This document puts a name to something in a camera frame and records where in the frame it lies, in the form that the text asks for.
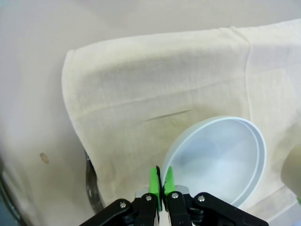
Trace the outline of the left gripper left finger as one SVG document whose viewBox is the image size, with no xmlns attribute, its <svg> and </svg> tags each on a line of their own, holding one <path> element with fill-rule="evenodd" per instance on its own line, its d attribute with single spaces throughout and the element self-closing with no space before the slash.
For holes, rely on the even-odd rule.
<svg viewBox="0 0 301 226">
<path fill-rule="evenodd" d="M 150 170 L 149 187 L 130 202 L 120 198 L 82 223 L 83 226 L 158 226 L 162 211 L 159 166 Z"/>
</svg>

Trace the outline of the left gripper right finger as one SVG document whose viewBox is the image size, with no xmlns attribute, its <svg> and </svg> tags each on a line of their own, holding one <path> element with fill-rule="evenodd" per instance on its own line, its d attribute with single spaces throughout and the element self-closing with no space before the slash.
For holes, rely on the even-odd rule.
<svg viewBox="0 0 301 226">
<path fill-rule="evenodd" d="M 192 197 L 174 183 L 173 168 L 164 179 L 165 207 L 172 226 L 267 226 L 268 223 L 221 199 L 201 192 Z"/>
</svg>

